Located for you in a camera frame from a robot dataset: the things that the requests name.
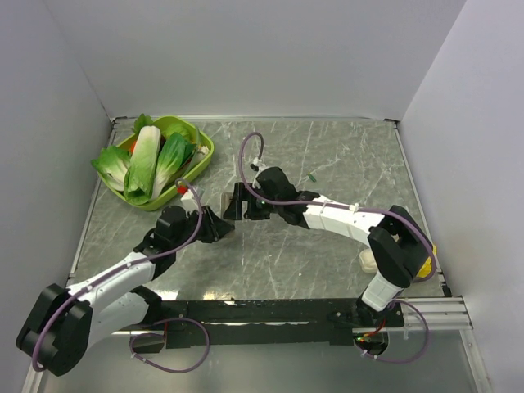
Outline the beige remote control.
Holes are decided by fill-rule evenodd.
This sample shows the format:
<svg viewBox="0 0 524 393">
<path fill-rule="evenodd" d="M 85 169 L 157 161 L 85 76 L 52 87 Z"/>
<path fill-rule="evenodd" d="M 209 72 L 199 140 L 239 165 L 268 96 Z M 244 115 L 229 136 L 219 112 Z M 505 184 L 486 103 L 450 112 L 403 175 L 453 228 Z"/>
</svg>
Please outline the beige remote control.
<svg viewBox="0 0 524 393">
<path fill-rule="evenodd" d="M 226 219 L 226 211 L 229 208 L 233 194 L 231 192 L 223 192 L 220 197 L 220 216 L 222 219 Z"/>
</svg>

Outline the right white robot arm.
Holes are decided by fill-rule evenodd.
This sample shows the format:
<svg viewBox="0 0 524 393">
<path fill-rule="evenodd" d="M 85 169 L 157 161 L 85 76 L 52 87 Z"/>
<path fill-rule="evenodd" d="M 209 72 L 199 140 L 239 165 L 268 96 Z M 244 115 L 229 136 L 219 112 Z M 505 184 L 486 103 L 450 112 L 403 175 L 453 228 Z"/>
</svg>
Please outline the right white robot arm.
<svg viewBox="0 0 524 393">
<path fill-rule="evenodd" d="M 435 262 L 433 245 L 406 209 L 363 208 L 298 191 L 278 167 L 260 166 L 252 183 L 238 182 L 223 197 L 223 219 L 264 220 L 276 214 L 290 225 L 325 230 L 367 246 L 377 266 L 357 307 L 367 326 L 379 324 L 386 307 L 418 280 L 426 263 Z"/>
</svg>

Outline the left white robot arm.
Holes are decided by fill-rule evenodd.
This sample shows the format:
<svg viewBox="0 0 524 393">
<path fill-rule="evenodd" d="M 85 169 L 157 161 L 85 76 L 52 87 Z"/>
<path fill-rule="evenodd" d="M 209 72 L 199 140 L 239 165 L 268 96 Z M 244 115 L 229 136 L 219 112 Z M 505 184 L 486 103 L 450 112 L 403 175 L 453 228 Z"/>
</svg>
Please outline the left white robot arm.
<svg viewBox="0 0 524 393">
<path fill-rule="evenodd" d="M 61 376 L 113 332 L 136 324 L 154 328 L 162 317 L 162 299 L 146 283 L 165 273 L 186 246 L 217 242 L 233 230 L 209 206 L 191 213 L 180 206 L 165 208 L 156 226 L 120 262 L 70 287 L 44 288 L 16 347 L 30 356 L 35 371 Z"/>
</svg>

